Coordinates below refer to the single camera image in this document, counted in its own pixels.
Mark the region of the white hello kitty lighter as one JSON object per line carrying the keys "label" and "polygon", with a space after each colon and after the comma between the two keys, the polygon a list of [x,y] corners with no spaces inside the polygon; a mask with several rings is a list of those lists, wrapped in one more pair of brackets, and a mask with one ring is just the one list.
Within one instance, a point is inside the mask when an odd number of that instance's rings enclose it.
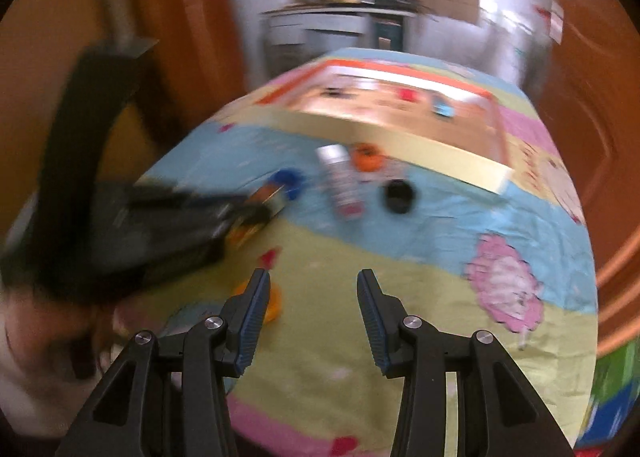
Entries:
{"label": "white hello kitty lighter", "polygon": [[341,88],[341,87],[326,87],[324,88],[321,93],[320,96],[322,98],[327,98],[327,99],[353,99],[356,94],[349,92],[347,89],[345,88]]}

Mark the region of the black bottle cap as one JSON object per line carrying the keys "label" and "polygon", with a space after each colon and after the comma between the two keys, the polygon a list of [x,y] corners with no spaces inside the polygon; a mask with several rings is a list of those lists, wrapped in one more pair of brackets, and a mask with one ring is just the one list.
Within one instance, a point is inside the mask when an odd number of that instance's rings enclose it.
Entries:
{"label": "black bottle cap", "polygon": [[383,197],[388,211],[408,214],[416,200],[416,191],[407,180],[393,179],[384,184]]}

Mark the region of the brown wooden door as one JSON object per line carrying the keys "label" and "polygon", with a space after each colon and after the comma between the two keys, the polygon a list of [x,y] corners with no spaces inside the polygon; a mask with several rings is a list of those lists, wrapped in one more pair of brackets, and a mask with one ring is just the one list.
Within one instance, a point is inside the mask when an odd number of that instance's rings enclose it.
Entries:
{"label": "brown wooden door", "polygon": [[626,0],[551,0],[549,12],[535,107],[582,206],[605,355],[639,333],[639,15]]}

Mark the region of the red bottle cap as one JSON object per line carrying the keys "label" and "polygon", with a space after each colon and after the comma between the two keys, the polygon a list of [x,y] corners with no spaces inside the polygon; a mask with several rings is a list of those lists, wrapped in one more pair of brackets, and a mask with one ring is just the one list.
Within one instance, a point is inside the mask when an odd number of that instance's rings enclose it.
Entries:
{"label": "red bottle cap", "polygon": [[418,91],[409,88],[399,88],[397,90],[398,99],[408,103],[416,103],[420,101],[420,94]]}

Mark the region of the gold mirrored box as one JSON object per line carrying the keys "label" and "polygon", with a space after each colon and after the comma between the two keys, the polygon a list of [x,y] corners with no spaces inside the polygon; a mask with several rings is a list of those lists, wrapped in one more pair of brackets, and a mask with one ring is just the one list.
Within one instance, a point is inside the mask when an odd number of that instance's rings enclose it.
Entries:
{"label": "gold mirrored box", "polygon": [[262,184],[241,207],[226,235],[227,246],[238,249],[265,229],[286,207],[288,196],[284,185]]}

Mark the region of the teal lighter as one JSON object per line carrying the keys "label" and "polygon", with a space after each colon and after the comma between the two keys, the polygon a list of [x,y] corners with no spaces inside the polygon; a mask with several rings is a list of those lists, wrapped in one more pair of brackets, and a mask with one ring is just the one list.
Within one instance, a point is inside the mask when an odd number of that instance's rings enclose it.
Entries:
{"label": "teal lighter", "polygon": [[452,106],[446,98],[439,94],[432,95],[432,107],[433,112],[440,117],[452,118],[456,114],[454,106]]}

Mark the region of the cartoon sheep tablecloth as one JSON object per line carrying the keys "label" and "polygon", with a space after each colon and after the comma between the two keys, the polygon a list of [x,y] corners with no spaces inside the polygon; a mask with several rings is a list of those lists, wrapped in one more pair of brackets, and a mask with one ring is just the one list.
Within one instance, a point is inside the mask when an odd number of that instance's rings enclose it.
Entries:
{"label": "cartoon sheep tablecloth", "polygon": [[492,194],[396,162],[416,189],[391,214],[378,181],[363,184],[364,214],[334,212],[309,132],[264,121],[252,92],[192,131],[145,180],[206,191],[249,191],[280,169],[302,171],[302,195],[224,262],[142,295],[119,312],[129,330],[171,333],[213,310],[258,265],[282,293],[255,361],[230,395],[233,428],[276,456],[385,456],[401,384],[375,367],[356,298],[373,269],[408,312],[438,329],[494,333],[561,426],[578,437],[597,345],[596,272],[575,188],[534,107],[518,90],[472,73],[498,100],[514,172]]}

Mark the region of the light orange bottle cap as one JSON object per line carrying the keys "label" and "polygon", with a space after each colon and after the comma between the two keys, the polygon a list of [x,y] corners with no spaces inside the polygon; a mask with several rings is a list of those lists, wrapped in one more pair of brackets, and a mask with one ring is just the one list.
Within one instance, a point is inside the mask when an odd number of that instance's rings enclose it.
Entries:
{"label": "light orange bottle cap", "polygon": [[[242,281],[241,284],[233,289],[232,295],[242,295],[242,293],[248,287],[248,284],[250,284],[250,281],[248,279],[246,281]],[[282,314],[282,307],[283,305],[281,288],[272,281],[270,283],[269,301],[264,317],[264,323],[269,324],[272,321],[275,321]]]}

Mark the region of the orange rimmed cardboard tray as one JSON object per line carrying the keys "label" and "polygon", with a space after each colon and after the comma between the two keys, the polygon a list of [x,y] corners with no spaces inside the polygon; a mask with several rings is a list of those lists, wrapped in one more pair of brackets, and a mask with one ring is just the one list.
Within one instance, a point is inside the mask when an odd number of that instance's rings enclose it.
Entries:
{"label": "orange rimmed cardboard tray", "polygon": [[[320,96],[326,87],[353,99]],[[398,99],[414,89],[420,101]],[[436,115],[432,95],[454,106]],[[500,194],[513,172],[495,96],[466,81],[406,65],[320,58],[243,96],[215,115],[221,124],[264,126],[331,143],[373,143],[384,155]]]}

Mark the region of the green beer carton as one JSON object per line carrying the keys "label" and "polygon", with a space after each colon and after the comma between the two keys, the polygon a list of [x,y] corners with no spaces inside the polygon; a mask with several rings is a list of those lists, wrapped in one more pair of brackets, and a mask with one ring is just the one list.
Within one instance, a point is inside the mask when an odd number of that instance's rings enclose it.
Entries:
{"label": "green beer carton", "polygon": [[629,342],[600,357],[584,422],[575,443],[577,456],[597,456],[616,436],[639,396],[639,344]]}

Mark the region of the dark orange printed cap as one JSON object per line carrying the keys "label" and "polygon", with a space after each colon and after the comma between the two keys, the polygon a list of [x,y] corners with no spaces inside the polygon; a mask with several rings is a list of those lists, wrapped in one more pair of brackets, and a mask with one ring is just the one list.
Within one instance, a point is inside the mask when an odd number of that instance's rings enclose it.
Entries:
{"label": "dark orange printed cap", "polygon": [[352,164],[360,172],[378,172],[385,166],[384,153],[373,143],[352,144],[349,153]]}

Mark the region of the grey kitchen counter cabinet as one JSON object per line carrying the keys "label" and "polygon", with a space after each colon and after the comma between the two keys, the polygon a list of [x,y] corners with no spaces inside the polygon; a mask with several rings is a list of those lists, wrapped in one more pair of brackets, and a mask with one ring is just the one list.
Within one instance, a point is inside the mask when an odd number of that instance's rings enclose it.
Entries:
{"label": "grey kitchen counter cabinet", "polygon": [[391,20],[404,26],[404,50],[410,49],[416,11],[348,4],[292,6],[262,14],[262,53],[267,74],[279,76],[314,58],[344,48],[377,49],[374,21]]}

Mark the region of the blue bottle cap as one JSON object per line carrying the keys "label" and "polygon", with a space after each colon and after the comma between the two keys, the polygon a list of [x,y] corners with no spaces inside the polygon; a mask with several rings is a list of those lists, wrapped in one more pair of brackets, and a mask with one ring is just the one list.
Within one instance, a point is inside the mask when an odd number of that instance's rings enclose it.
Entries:
{"label": "blue bottle cap", "polygon": [[294,202],[294,200],[302,194],[306,177],[305,174],[298,169],[285,168],[273,173],[269,178],[269,182],[274,185],[283,186],[286,198],[290,202]]}

